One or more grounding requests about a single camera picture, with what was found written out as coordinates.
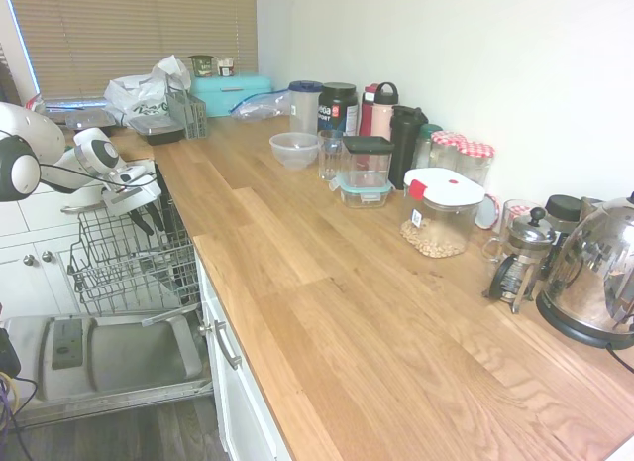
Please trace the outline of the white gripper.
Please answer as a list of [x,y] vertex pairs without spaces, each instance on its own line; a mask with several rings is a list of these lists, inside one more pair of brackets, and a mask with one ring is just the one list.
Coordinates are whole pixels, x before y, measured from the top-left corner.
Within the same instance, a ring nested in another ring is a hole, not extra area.
[[164,224],[159,210],[153,202],[161,195],[159,185],[154,181],[148,185],[134,187],[122,191],[104,190],[102,198],[108,212],[113,216],[121,216],[129,213],[129,217],[147,236],[155,234],[152,227],[144,220],[140,212],[140,207],[147,205],[147,212],[151,216],[158,231],[164,231]]

